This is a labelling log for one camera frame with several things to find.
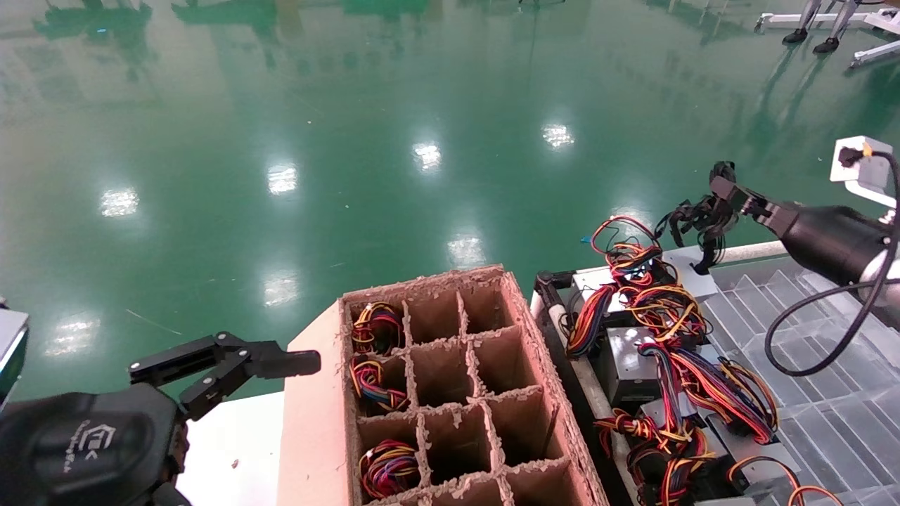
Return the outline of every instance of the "person's leg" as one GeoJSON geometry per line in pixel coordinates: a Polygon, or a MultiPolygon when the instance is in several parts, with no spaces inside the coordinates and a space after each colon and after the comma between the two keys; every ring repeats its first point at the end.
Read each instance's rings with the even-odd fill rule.
{"type": "Polygon", "coordinates": [[[813,21],[815,17],[815,13],[819,11],[819,5],[822,4],[822,0],[806,0],[806,5],[803,6],[803,12],[800,14],[800,24],[797,26],[796,30],[793,33],[789,33],[785,35],[783,39],[784,42],[788,44],[794,44],[797,42],[802,42],[806,40],[806,36],[809,35],[810,23],[813,21]]]}
{"type": "Polygon", "coordinates": [[[838,13],[838,18],[834,20],[832,32],[828,35],[828,38],[825,39],[825,42],[813,48],[813,53],[830,53],[838,49],[838,45],[841,44],[841,35],[844,30],[847,29],[850,18],[853,17],[856,13],[856,8],[859,6],[860,5],[856,3],[856,0],[847,0],[844,2],[841,11],[838,13]]]}

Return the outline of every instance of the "epoxy floor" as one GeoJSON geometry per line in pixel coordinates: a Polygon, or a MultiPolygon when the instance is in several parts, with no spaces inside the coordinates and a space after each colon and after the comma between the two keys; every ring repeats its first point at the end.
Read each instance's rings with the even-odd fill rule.
{"type": "Polygon", "coordinates": [[[582,236],[655,223],[720,159],[773,197],[860,205],[828,182],[834,140],[900,145],[896,60],[846,71],[876,34],[820,59],[826,31],[753,32],[798,0],[50,3],[0,5],[20,399],[122,388],[216,330],[286,343],[369,285],[597,265],[582,236]]]}

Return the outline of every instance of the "cardboard grid insert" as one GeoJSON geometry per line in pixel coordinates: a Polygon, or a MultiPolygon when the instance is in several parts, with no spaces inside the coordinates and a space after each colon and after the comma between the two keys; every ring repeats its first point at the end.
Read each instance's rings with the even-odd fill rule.
{"type": "Polygon", "coordinates": [[[377,359],[409,406],[373,416],[345,374],[355,420],[347,441],[354,506],[608,504],[511,273],[483,267],[345,294],[345,366],[354,355],[352,323],[374,302],[402,312],[405,346],[377,359]],[[417,449],[421,478],[413,489],[375,499],[363,491],[356,463],[387,438],[417,449]]]}

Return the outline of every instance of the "black shoe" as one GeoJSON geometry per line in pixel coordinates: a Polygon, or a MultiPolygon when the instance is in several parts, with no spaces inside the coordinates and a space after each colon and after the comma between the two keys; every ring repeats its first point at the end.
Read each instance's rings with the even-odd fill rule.
{"type": "Polygon", "coordinates": [[[838,49],[838,46],[841,45],[841,41],[838,40],[837,37],[829,37],[825,39],[825,42],[815,46],[813,48],[813,53],[816,54],[826,54],[834,52],[834,50],[838,49]]]}
{"type": "Polygon", "coordinates": [[[781,41],[786,44],[796,44],[805,41],[807,35],[809,35],[809,32],[806,31],[806,28],[797,28],[793,33],[785,35],[785,38],[781,41]]]}

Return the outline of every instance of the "black cable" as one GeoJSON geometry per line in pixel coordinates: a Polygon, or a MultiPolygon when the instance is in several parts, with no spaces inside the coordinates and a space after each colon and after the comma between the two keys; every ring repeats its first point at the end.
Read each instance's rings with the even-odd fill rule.
{"type": "MultiPolygon", "coordinates": [[[[873,157],[880,157],[887,160],[887,163],[891,167],[891,172],[893,173],[894,179],[894,196],[895,198],[900,198],[900,166],[897,165],[897,160],[894,158],[894,155],[890,153],[886,153],[884,151],[874,151],[872,153],[873,157]]],[[[809,376],[818,373],[819,371],[825,369],[830,366],[832,362],[834,362],[837,357],[843,353],[843,350],[846,349],[850,342],[853,340],[853,337],[856,336],[857,331],[859,331],[860,327],[862,327],[862,322],[866,320],[866,317],[869,316],[869,313],[872,311],[872,306],[875,304],[878,295],[881,294],[881,288],[887,285],[894,285],[895,283],[900,283],[900,280],[888,280],[887,279],[887,271],[890,270],[891,265],[894,263],[894,258],[896,257],[897,252],[897,242],[900,241],[900,219],[894,219],[894,225],[891,229],[891,237],[890,242],[887,244],[887,251],[885,254],[885,262],[878,269],[877,274],[875,274],[875,281],[867,281],[865,283],[856,283],[855,285],[846,285],[839,286],[837,288],[833,288],[831,290],[826,290],[820,294],[810,295],[806,297],[804,300],[790,306],[786,310],[784,310],[772,323],[769,325],[769,329],[766,330],[766,340],[763,345],[766,358],[769,359],[771,364],[781,371],[782,373],[788,376],[809,376]],[[788,318],[791,314],[799,310],[800,308],[814,303],[820,299],[823,299],[829,295],[839,294],[841,292],[849,292],[850,290],[859,290],[860,288],[867,288],[871,286],[872,290],[869,292],[866,301],[862,304],[862,307],[859,308],[859,312],[856,314],[856,318],[853,319],[853,322],[847,328],[847,331],[844,333],[843,337],[840,341],[838,341],[837,346],[834,347],[831,353],[828,354],[827,357],[823,358],[821,362],[818,364],[809,367],[808,369],[803,369],[802,371],[795,371],[793,369],[788,369],[781,365],[778,360],[775,358],[775,355],[772,353],[772,339],[775,336],[775,330],[778,329],[779,325],[788,318]]]]}

